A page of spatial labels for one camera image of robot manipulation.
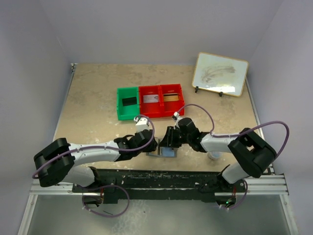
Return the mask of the grey leather card holder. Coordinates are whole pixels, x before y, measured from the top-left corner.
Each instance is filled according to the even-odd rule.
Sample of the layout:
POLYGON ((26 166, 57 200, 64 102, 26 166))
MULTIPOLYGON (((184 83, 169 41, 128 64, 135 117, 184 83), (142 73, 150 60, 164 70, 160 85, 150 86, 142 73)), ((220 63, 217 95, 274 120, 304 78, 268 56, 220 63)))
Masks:
POLYGON ((165 157, 163 157, 162 156, 162 154, 161 154, 161 149, 162 149, 162 147, 160 147, 159 146, 159 144, 160 144, 160 142, 161 142, 161 139, 160 138, 156 138, 156 141, 157 141, 157 149, 156 149, 156 151, 154 151, 154 152, 148 152, 148 153, 146 153, 146 155, 147 156, 150 156, 150 157, 159 157, 159 158, 165 158, 165 157))

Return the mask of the green bin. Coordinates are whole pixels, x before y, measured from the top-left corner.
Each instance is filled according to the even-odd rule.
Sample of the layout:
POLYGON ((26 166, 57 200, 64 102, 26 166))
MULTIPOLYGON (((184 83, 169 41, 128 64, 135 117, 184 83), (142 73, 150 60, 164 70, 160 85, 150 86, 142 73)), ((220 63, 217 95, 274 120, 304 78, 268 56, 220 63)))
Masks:
POLYGON ((118 120, 131 120, 139 115, 139 91, 138 87, 118 88, 116 92, 116 111, 118 120), (127 97, 137 97, 137 104, 123 106, 122 99, 127 97))

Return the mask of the red bin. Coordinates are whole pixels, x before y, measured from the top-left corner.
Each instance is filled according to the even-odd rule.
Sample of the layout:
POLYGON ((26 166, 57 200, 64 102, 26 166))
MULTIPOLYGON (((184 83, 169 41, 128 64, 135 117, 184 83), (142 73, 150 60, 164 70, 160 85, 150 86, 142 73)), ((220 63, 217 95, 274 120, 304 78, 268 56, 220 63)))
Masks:
POLYGON ((185 105, 182 88, 180 84, 163 84, 160 85, 160 100, 162 104, 162 113, 164 117, 170 117, 174 112, 178 111, 185 105), (167 93, 178 93, 179 101, 164 102, 163 94, 167 93))
POLYGON ((139 106, 140 113, 150 118, 160 118, 162 116, 162 104, 160 100, 159 86, 139 86, 139 106), (159 97, 158 103, 143 103, 143 96, 148 94, 157 94, 159 97))

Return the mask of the gold credit card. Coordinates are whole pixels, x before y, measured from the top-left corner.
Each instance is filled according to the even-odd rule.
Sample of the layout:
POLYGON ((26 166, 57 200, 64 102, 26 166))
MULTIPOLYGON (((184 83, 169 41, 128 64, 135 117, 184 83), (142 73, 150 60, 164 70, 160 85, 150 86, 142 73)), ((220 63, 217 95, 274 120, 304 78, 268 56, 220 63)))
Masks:
POLYGON ((164 97, 168 97, 168 96, 178 96, 178 93, 167 93, 167 94, 163 94, 164 97))

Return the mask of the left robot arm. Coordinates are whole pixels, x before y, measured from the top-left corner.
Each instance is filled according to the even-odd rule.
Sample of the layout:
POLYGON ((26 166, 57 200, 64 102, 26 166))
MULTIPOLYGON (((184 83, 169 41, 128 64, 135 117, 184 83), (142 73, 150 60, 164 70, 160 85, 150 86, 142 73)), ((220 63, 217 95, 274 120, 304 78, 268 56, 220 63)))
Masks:
POLYGON ((60 182, 70 182, 85 187, 90 192, 99 190, 101 181, 95 169, 79 170, 78 166, 93 162, 128 161, 140 153, 157 148, 154 130, 143 130, 101 144, 73 144, 59 138, 34 156, 36 171, 32 178, 40 186, 50 187, 60 182))

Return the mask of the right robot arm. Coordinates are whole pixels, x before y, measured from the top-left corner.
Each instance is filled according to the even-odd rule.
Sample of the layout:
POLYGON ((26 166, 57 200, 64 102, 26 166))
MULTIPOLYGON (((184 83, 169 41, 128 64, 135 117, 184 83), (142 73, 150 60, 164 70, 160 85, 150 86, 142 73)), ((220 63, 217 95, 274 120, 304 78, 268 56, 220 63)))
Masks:
POLYGON ((159 146, 179 148, 183 144, 196 152, 231 153, 235 157, 237 162, 226 167, 217 180, 222 191, 230 191, 237 181, 246 177, 259 178, 277 157, 276 151, 250 128, 238 134, 213 135, 201 132, 187 117, 167 127, 159 146))

